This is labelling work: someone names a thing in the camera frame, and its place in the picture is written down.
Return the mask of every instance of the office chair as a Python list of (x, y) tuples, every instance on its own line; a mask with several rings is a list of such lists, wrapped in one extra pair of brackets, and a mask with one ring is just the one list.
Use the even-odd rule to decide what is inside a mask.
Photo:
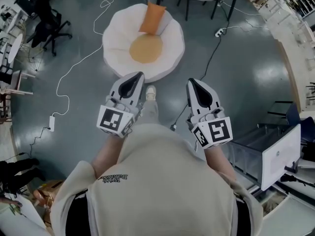
[(70, 25), (69, 21), (65, 21), (61, 24), (61, 14), (52, 9), (49, 4), (49, 0), (30, 0), (33, 4), (35, 13), (39, 16), (41, 22), (36, 26), (35, 32), (26, 40), (29, 43), (32, 40), (32, 47), (36, 47), (40, 42), (46, 42), (43, 49), (47, 50), (47, 45), (52, 43), (52, 54), (56, 56), (55, 52), (55, 41), (57, 37), (68, 36), (72, 38), (69, 33), (59, 33), (61, 29), (67, 24)]
[(287, 103), (290, 104), (287, 112), (278, 113), (270, 112), (269, 114), (282, 116), (286, 119), (287, 124), (290, 126), (296, 126), (297, 124), (301, 125), (301, 141), (312, 143), (315, 139), (315, 122), (312, 117), (308, 117), (304, 120), (300, 119), (299, 111), (297, 109), (296, 103), (292, 101), (275, 101), (275, 103)]

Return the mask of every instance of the black pants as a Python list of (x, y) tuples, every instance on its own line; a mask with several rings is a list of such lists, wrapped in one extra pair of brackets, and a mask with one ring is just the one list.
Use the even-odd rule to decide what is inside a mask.
[(16, 174), (31, 168), (35, 163), (34, 159), (25, 159), (15, 163), (0, 162), (0, 177), (4, 186), (9, 191), (16, 192), (27, 185), (33, 178), (39, 175), (39, 169), (27, 171), (19, 176), (16, 176)]

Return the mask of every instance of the wire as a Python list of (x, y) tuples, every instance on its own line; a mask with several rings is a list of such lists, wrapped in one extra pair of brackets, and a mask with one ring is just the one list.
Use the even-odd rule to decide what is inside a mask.
[(228, 29), (228, 27), (229, 27), (229, 25), (230, 25), (230, 21), (229, 21), (229, 19), (228, 19), (228, 16), (227, 16), (227, 13), (226, 13), (225, 9), (224, 9), (222, 6), (221, 6), (221, 8), (222, 8), (222, 10), (223, 10), (223, 12), (224, 12), (224, 14), (225, 14), (226, 20), (227, 20), (226, 31), (225, 31), (225, 33), (222, 32), (222, 34), (225, 36), (225, 35), (227, 34), (227, 29)]
[[(206, 77), (207, 72), (208, 72), (208, 68), (209, 68), (209, 64), (210, 64), (210, 62), (211, 62), (211, 60), (212, 60), (214, 54), (216, 53), (217, 49), (219, 48), (219, 45), (221, 44), (222, 39), (221, 39), (221, 36), (219, 36), (219, 37), (220, 37), (220, 41), (218, 42), (216, 48), (215, 48), (214, 51), (212, 52), (211, 57), (209, 58), (208, 63), (207, 63), (207, 66), (206, 66), (205, 73), (204, 73), (204, 75), (200, 78), (200, 80), (202, 80), (204, 77)], [(179, 114), (179, 116), (176, 118), (175, 122), (171, 125), (171, 129), (176, 125), (176, 123), (177, 123), (179, 117), (181, 117), (181, 115), (183, 114), (183, 112), (185, 111), (185, 109), (186, 109), (187, 106), (188, 106), (188, 103), (186, 104), (186, 106), (184, 107), (184, 109), (182, 110), (182, 112)]]
[[(112, 4), (113, 2), (114, 2), (114, 0), (112, 0), (112, 1), (103, 0), (103, 1), (101, 2), (100, 7), (101, 7), (101, 8), (106, 7), (106, 9), (94, 20), (94, 22), (93, 22), (93, 32), (94, 32), (94, 33), (99, 34), (99, 35), (103, 35), (102, 33), (99, 33), (99, 32), (97, 32), (97, 31), (95, 31), (95, 22), (108, 10), (108, 8), (111, 6), (111, 4)], [(67, 75), (71, 72), (71, 70), (72, 70), (76, 65), (80, 64), (82, 61), (84, 61), (85, 59), (87, 59), (88, 57), (90, 57), (91, 55), (93, 55), (94, 53), (96, 53), (97, 51), (99, 51), (102, 47), (103, 47), (103, 43), (102, 43), (102, 45), (101, 45), (97, 50), (95, 50), (94, 52), (92, 52), (91, 54), (87, 55), (85, 58), (83, 58), (82, 60), (80, 60), (79, 62), (77, 62), (76, 64), (74, 64), (74, 65), (70, 68), (70, 70), (69, 70), (65, 75), (63, 75), (63, 76), (60, 78), (60, 80), (59, 80), (59, 82), (58, 82), (58, 85), (57, 85), (57, 89), (56, 89), (56, 95), (57, 95), (58, 97), (66, 97), (66, 98), (68, 99), (68, 108), (67, 108), (67, 110), (66, 110), (63, 114), (61, 114), (61, 113), (59, 113), (59, 112), (53, 112), (52, 116), (54, 116), (54, 114), (58, 114), (58, 115), (64, 116), (64, 115), (65, 115), (66, 113), (68, 113), (68, 111), (69, 111), (69, 107), (70, 107), (70, 98), (69, 98), (69, 96), (66, 95), (66, 94), (62, 94), (62, 95), (58, 94), (58, 89), (59, 89), (59, 85), (60, 85), (61, 80), (62, 80), (65, 76), (67, 76)]]
[(244, 12), (244, 11), (241, 11), (241, 10), (239, 10), (239, 9), (237, 9), (237, 8), (234, 8), (234, 9), (235, 9), (235, 10), (238, 10), (239, 12), (242, 12), (242, 13), (244, 13), (244, 14), (246, 14), (246, 15), (249, 15), (249, 16), (260, 16), (260, 14), (249, 14), (249, 13), (246, 13), (246, 12)]
[(250, 29), (250, 30), (244, 30), (242, 27), (240, 27), (240, 26), (231, 26), (231, 27), (226, 27), (226, 28), (222, 28), (222, 30), (227, 30), (227, 29), (229, 29), (229, 28), (240, 28), (240, 29), (242, 29), (242, 31), (243, 32), (249, 32), (249, 31), (251, 31), (251, 30), (253, 30), (254, 28), (266, 28), (266, 29), (268, 29), (268, 27), (266, 27), (266, 26), (253, 26), (250, 22), (248, 22), (248, 20), (245, 20), (246, 21), (246, 23), (248, 23), (251, 27), (252, 27), (252, 29)]
[(6, 159), (5, 161), (10, 160), (10, 159), (13, 158), (13, 157), (16, 157), (16, 156), (19, 156), (19, 155), (24, 155), (24, 154), (26, 154), (26, 153), (19, 153), (19, 154), (15, 155), (15, 156), (12, 156), (12, 157)]
[(215, 50), (213, 51), (211, 57), (209, 58), (208, 63), (207, 63), (207, 66), (206, 66), (205, 74), (200, 78), (200, 80), (202, 80), (202, 79), (203, 79), (204, 77), (206, 77), (206, 75), (207, 75), (208, 68), (209, 68), (209, 64), (210, 64), (210, 62), (211, 62), (211, 60), (212, 60), (214, 54), (216, 53), (216, 51), (217, 51), (217, 49), (219, 48), (219, 45), (221, 44), (221, 41), (222, 41), (221, 36), (219, 36), (219, 38), (220, 38), (220, 41), (218, 42), (217, 47), (215, 48)]
[(34, 137), (34, 142), (32, 144), (30, 144), (31, 150), (29, 153), (26, 153), (29, 156), (29, 158), (32, 158), (33, 145), (36, 143), (36, 139), (41, 139), (41, 136), (42, 136), (45, 129), (50, 129), (50, 127), (43, 127), (43, 129), (41, 130), (40, 136)]

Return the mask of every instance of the shoe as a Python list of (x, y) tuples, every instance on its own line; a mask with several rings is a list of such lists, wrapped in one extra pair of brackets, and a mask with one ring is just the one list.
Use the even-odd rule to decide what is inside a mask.
[(42, 181), (46, 181), (46, 178), (44, 177), (43, 173), (38, 168), (33, 169), (33, 171), (36, 172), (36, 177), (38, 177)]
[(146, 100), (156, 100), (157, 89), (155, 86), (148, 86), (146, 91)]

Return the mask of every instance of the beige sweatshirt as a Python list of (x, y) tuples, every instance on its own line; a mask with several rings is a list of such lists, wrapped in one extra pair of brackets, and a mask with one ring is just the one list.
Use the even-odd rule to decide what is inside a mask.
[(234, 192), (249, 207), (257, 235), (262, 207), (237, 182), (219, 175), (178, 134), (157, 124), (132, 127), (117, 165), (95, 179), (79, 162), (52, 207), (56, 235), (65, 235), (74, 195), (88, 189), (89, 223), (99, 236), (236, 236)]

